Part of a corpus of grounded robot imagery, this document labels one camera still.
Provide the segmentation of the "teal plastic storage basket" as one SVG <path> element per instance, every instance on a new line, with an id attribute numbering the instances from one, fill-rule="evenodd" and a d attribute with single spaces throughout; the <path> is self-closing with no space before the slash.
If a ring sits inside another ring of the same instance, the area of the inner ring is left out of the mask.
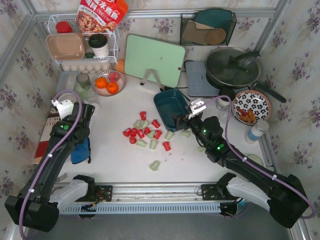
<path id="1" fill-rule="evenodd" d="M 174 117 L 183 117 L 188 113 L 188 104 L 183 94 L 178 89 L 169 89 L 157 93 L 153 102 L 165 128 L 176 132 L 177 121 Z"/>

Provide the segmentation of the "blue cloth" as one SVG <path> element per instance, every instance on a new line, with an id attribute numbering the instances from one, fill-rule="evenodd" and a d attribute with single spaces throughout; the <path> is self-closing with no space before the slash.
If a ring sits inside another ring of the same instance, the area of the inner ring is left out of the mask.
<path id="1" fill-rule="evenodd" d="M 91 163 L 91 142 L 89 138 L 86 138 L 83 143 L 76 145 L 74 151 L 70 155 L 72 164 L 79 164 L 87 160 L 88 164 Z"/>

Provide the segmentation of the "clear plastic cup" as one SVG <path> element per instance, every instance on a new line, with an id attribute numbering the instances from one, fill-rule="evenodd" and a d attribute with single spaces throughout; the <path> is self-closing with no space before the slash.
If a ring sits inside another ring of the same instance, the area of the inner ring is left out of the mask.
<path id="1" fill-rule="evenodd" d="M 228 118 L 232 118 L 233 117 L 233 111 L 232 108 L 230 108 L 230 106 L 224 106 L 221 110 L 221 114 L 220 117 L 226 121 Z"/>

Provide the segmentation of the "red capsule top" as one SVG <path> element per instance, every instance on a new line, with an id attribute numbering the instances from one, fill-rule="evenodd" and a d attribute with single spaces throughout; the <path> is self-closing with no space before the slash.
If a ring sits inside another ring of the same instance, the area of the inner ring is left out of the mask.
<path id="1" fill-rule="evenodd" d="M 146 121 L 147 120 L 147 113 L 145 111 L 141 111 L 139 113 L 139 115 L 140 115 L 140 118 L 141 118 L 142 121 Z"/>

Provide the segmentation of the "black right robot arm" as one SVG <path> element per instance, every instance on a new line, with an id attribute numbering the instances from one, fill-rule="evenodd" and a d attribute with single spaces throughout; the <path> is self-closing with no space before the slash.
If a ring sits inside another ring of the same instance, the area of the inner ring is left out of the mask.
<path id="1" fill-rule="evenodd" d="M 185 107 L 185 114 L 172 114 L 177 130 L 188 130 L 205 149 L 208 159 L 227 168 L 222 179 L 227 192 L 264 208 L 281 226 L 290 229 L 312 206 L 301 181 L 284 176 L 254 162 L 229 142 L 228 127 L 221 127 L 218 117 L 202 119 L 206 103 L 197 100 Z"/>

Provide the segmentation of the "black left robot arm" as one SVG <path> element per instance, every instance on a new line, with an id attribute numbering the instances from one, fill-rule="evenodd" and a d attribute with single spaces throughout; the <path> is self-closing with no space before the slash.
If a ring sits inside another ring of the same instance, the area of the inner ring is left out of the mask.
<path id="1" fill-rule="evenodd" d="M 95 106 L 76 102 L 71 114 L 52 126 L 45 154 L 33 175 L 17 196 L 8 196 L 4 203 L 16 225 L 43 232 L 55 226 L 60 211 L 58 203 L 50 201 L 52 189 L 66 159 L 89 137 L 94 111 Z"/>

